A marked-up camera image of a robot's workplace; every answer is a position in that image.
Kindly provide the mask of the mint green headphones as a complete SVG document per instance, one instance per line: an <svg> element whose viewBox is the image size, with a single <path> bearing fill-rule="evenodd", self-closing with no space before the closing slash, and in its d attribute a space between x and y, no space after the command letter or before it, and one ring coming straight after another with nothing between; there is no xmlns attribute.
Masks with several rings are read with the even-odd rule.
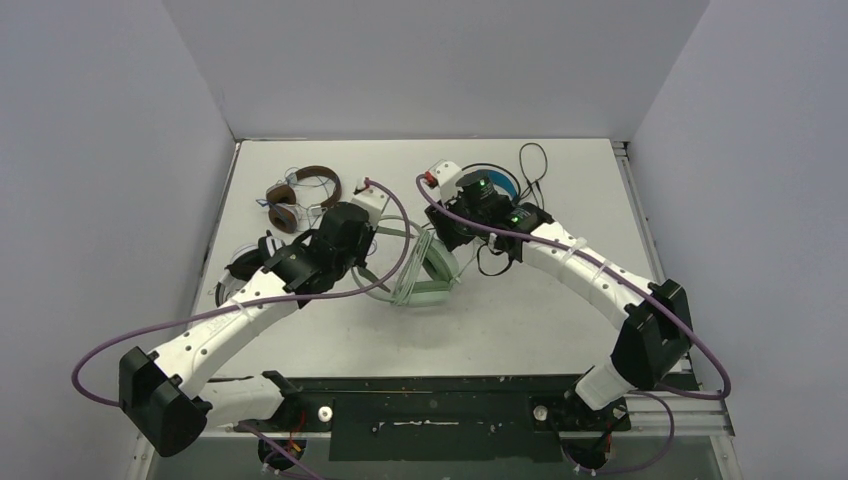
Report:
<svg viewBox="0 0 848 480"><path fill-rule="evenodd" d="M364 267L352 271L359 287L370 287L365 292L371 299L396 307L430 307L445 303L454 286L460 281L462 268L455 255L448 251L435 233L417 223L410 223L410 231L383 226L387 221L402 222L398 215L381 219L377 233L412 240L411 252L399 270L392 285L376 286L377 276Z"/></svg>

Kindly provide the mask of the white black headphones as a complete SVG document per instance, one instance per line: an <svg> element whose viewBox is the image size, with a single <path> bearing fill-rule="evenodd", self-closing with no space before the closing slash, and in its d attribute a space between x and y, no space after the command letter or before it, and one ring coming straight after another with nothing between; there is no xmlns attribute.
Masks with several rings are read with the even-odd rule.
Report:
<svg viewBox="0 0 848 480"><path fill-rule="evenodd" d="M221 307L264 263L286 245L269 230L255 243L237 248L225 265L213 291L216 307Z"/></svg>

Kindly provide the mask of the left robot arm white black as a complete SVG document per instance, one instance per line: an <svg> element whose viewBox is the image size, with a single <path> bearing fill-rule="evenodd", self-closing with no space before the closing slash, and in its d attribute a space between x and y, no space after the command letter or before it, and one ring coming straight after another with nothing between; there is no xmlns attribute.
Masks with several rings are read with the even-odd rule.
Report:
<svg viewBox="0 0 848 480"><path fill-rule="evenodd" d="M258 243L262 262L219 314L150 352L138 347L119 361L119 407L162 457L185 450L209 426L263 419L284 430L299 403L263 375L211 387L211 377L276 321L329 291L363 264L385 201L340 202L318 228L284 243Z"/></svg>

